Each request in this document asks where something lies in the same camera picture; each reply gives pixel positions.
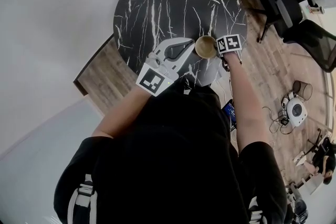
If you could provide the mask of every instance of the wooden floor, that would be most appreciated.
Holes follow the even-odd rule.
[[[242,0],[244,7],[262,8],[259,0]],[[313,85],[313,94],[304,105],[309,118],[290,134],[289,127],[277,130],[277,124],[272,123],[269,110],[263,109],[265,124],[269,132],[269,144],[273,147],[275,156],[285,183],[301,183],[308,173],[304,167],[295,167],[293,158],[300,151],[307,151],[310,145],[307,139],[315,140],[317,128],[323,133],[327,123],[327,98],[324,74],[321,68],[309,57],[299,45],[283,44],[271,27],[262,44],[256,43],[262,32],[265,17],[247,13],[248,35],[247,46],[243,50],[243,67],[249,75],[262,106],[272,111],[273,119],[281,108],[282,97],[292,89],[295,80],[301,80]],[[79,77],[79,82],[87,90],[98,108],[106,113],[108,108],[122,99],[134,85],[136,75],[123,62],[112,39],[94,58]],[[222,105],[231,98],[228,79],[220,79],[213,83],[212,88],[220,96]],[[232,135],[235,145],[235,134]]]

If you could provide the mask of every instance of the marble tabletop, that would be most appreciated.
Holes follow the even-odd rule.
[[[239,0],[119,0],[113,30],[121,57],[136,74],[165,39],[239,34],[244,46],[247,35]],[[190,86],[205,86],[221,77],[220,69],[218,57],[203,59],[193,51],[178,74]]]

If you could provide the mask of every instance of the backpack strap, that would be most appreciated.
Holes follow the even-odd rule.
[[[90,210],[89,224],[96,224],[97,222],[97,192],[93,189],[93,182],[91,175],[85,175],[84,183],[80,184],[72,194],[68,206],[68,224],[73,224],[73,216],[75,206],[86,208]]]

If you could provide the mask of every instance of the black marble table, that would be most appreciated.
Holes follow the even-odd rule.
[[[240,34],[247,25],[239,0],[119,0],[113,20],[118,51],[139,74],[147,55],[163,40]],[[200,58],[195,50],[178,72],[187,84],[205,86],[220,78],[221,60]]]

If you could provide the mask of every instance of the cup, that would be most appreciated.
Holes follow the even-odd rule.
[[[217,41],[211,36],[202,36],[196,41],[195,50],[204,59],[213,58],[217,54]]]

